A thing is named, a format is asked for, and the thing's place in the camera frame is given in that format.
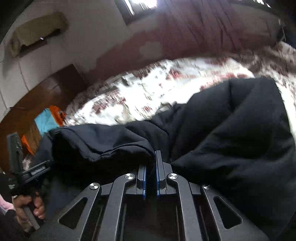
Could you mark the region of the person's left hand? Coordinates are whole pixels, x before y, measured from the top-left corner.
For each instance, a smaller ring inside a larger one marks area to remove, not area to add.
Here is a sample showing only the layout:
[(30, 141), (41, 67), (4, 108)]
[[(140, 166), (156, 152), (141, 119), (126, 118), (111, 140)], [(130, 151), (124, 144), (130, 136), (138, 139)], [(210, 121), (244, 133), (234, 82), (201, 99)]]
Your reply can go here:
[(25, 232), (33, 229), (31, 216), (39, 220), (45, 219), (45, 206), (39, 192), (36, 191), (32, 196), (14, 196), (12, 201), (16, 211), (16, 220)]

